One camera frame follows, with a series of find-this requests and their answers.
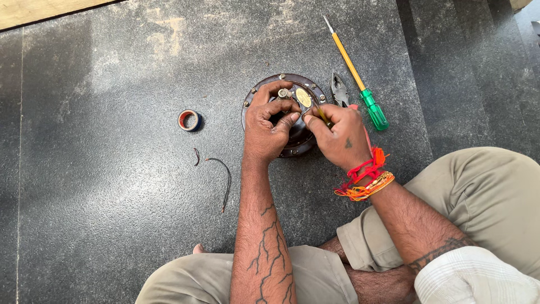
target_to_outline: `beige trousers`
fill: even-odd
[[[500,148],[441,157],[405,187],[480,246],[540,280],[540,166]],[[382,272],[403,264],[377,212],[369,207],[337,229],[354,269]],[[358,303],[339,257],[310,246],[289,249],[298,303]],[[195,254],[160,267],[136,304],[229,303],[232,254]]]

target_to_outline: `insulation tape roll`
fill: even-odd
[[[184,124],[184,121],[186,117],[193,115],[195,117],[195,123],[190,128],[187,128]],[[182,128],[184,131],[188,132],[195,132],[199,129],[201,126],[201,122],[203,122],[203,118],[200,116],[199,113],[193,111],[193,110],[184,110],[178,115],[178,125]]]

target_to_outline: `small wire piece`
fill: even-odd
[[[196,167],[199,164],[201,158],[199,157],[199,152],[197,151],[197,149],[193,148],[193,150],[195,150],[195,155],[197,156],[197,163],[194,164],[194,166]]]
[[[231,188],[231,171],[229,170],[227,165],[224,164],[221,160],[219,160],[217,158],[213,158],[213,157],[209,157],[209,158],[205,159],[205,161],[209,161],[209,160],[218,161],[223,165],[223,167],[225,167],[225,169],[227,169],[227,174],[228,174],[227,189],[225,190],[225,197],[223,198],[223,206],[221,207],[221,213],[223,213],[225,211],[225,206],[227,205],[227,199],[229,197],[229,190]]]

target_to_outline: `tester screwdriver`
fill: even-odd
[[[362,79],[360,79],[360,76],[358,76],[358,72],[356,72],[356,69],[354,68],[353,63],[350,61],[349,55],[347,55],[347,52],[345,51],[343,44],[341,44],[341,41],[339,40],[337,33],[334,31],[334,29],[330,25],[328,18],[326,16],[323,16],[323,18],[325,19],[326,24],[328,25],[328,28],[330,29],[330,32],[332,33],[332,38],[334,38],[337,48],[341,52],[343,59],[345,59],[345,62],[347,63],[347,66],[349,67],[350,72],[353,74],[353,77],[356,80],[358,87],[360,88],[360,99],[362,99],[364,103],[366,104],[368,108],[369,116],[371,117],[373,123],[375,124],[375,128],[379,131],[382,131],[388,128],[388,121],[386,120],[386,117],[382,113],[381,107],[379,107],[379,105],[373,99],[371,90],[364,86]]]

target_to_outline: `hairy forearm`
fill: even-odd
[[[446,217],[396,182],[370,199],[403,262],[416,273],[446,252],[475,246]]]
[[[268,165],[242,161],[231,303],[296,303],[292,265],[275,210]]]

